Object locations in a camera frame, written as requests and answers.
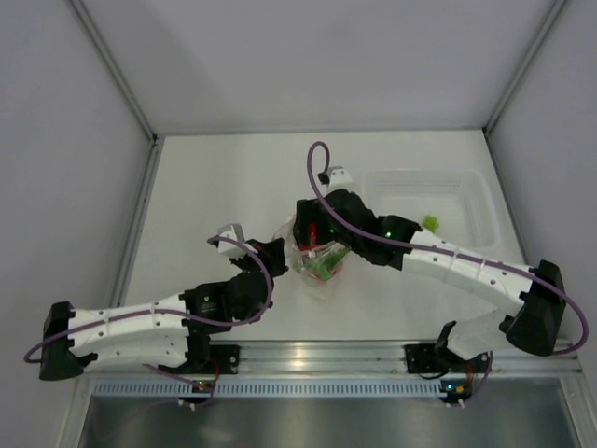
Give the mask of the clear zip top bag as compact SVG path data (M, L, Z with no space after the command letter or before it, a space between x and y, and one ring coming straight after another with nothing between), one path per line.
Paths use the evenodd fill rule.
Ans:
M295 217L290 216L273 238L284 240L286 264L294 272L304 294L314 300L329 301L335 296L340 272L350 250L334 242L300 248L292 232Z

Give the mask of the green fake grapes bunch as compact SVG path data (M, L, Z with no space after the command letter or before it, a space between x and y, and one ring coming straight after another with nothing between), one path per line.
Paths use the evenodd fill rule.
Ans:
M431 215L426 215L423 217L423 220L421 222L421 226L424 229L427 229L429 231L431 231L432 233L436 233L437 230L440 227L439 221L436 217L431 216Z

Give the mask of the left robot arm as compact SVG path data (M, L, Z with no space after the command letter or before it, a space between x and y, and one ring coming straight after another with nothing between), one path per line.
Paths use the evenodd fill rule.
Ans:
M86 310L69 301L51 305L39 347L42 381L76 378L90 371L138 365L174 378L205 372L212 335L257 322L271 307L276 277L286 273L285 242L251 239L232 245L239 273L145 304Z

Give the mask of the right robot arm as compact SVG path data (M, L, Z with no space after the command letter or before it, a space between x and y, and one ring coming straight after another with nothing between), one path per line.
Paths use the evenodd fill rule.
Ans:
M555 352L565 302L560 269L549 261L533 268L484 259L409 219L376 216L346 189L297 201L292 235L301 249L339 244L372 265L428 276L492 304L492 312L444 325L434 352L445 370L509 347L539 357Z

